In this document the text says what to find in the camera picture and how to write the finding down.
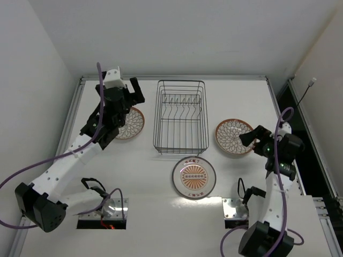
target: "sunburst pattern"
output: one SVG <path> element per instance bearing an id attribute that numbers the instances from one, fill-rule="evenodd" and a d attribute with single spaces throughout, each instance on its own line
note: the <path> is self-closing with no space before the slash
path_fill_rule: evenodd
<path id="1" fill-rule="evenodd" d="M 181 173 L 181 181 L 188 189 L 202 189 L 207 183 L 207 172 L 200 165 L 189 165 L 183 169 Z"/>

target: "metal wire basket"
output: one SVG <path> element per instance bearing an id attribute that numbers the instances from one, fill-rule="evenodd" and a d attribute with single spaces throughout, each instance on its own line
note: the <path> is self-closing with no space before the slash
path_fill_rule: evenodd
<path id="1" fill-rule="evenodd" d="M 203 81 L 158 82 L 153 144 L 161 154 L 199 155 L 208 148 L 206 90 Z"/>

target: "ceramic dish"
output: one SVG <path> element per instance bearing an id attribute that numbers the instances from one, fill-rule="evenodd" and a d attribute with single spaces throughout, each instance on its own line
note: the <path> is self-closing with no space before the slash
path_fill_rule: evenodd
<path id="1" fill-rule="evenodd" d="M 252 131 L 253 128 L 246 122 L 240 119 L 226 119 L 223 120 L 217 126 L 215 130 L 215 139 L 225 152 L 235 155 L 247 154 L 252 150 L 251 143 L 249 147 L 242 145 L 242 141 L 239 138 L 240 134 L 245 134 Z"/>
<path id="2" fill-rule="evenodd" d="M 207 160 L 195 156 L 180 160 L 175 165 L 171 177 L 177 192 L 191 200 L 207 197 L 217 181 L 212 165 Z"/>
<path id="3" fill-rule="evenodd" d="M 126 116 L 126 122 L 123 127 L 119 128 L 119 134 L 116 139 L 130 139 L 137 136 L 144 127 L 144 115 L 135 107 L 131 107 L 129 114 Z"/>

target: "tabletop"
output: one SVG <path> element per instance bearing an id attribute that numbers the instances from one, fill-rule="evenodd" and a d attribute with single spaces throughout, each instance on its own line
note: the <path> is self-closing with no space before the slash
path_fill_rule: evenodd
<path id="1" fill-rule="evenodd" d="M 70 216 L 49 234 L 29 230 L 21 256 L 44 256 L 47 252 L 51 257 L 111 252 L 117 256 L 220 256 L 219 243 L 226 232 L 221 198 L 238 197 L 240 177 L 247 188 L 264 190 L 266 158 L 254 153 L 239 158 L 226 154 L 215 141 L 215 128 L 225 119 L 237 118 L 273 131 L 277 114 L 268 84 L 265 80 L 204 80 L 210 146 L 200 156 L 214 167 L 217 183 L 208 198 L 192 201 L 179 196 L 171 181 L 173 167 L 181 157 L 166 158 L 153 147 L 157 82 L 139 82 L 146 99 L 136 106 L 145 116 L 142 132 L 129 140 L 115 139 L 65 191 L 83 191 L 83 177 L 98 179 L 108 190 L 121 188 L 129 198 L 126 230 L 77 230 L 77 217 Z M 99 103 L 96 84 L 98 81 L 87 81 L 84 85 L 70 142 Z M 305 238 L 305 244 L 295 246 L 289 256 L 330 256 L 312 198 L 300 196 L 296 181 L 288 204 L 288 226 Z M 237 231 L 227 239 L 227 256 L 238 256 L 242 233 Z"/>

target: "rack wire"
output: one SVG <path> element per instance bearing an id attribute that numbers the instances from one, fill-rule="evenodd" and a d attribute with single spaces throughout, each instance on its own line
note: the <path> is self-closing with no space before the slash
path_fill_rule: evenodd
<path id="1" fill-rule="evenodd" d="M 208 148 L 206 90 L 203 81 L 158 82 L 153 144 L 160 154 L 199 155 Z"/>

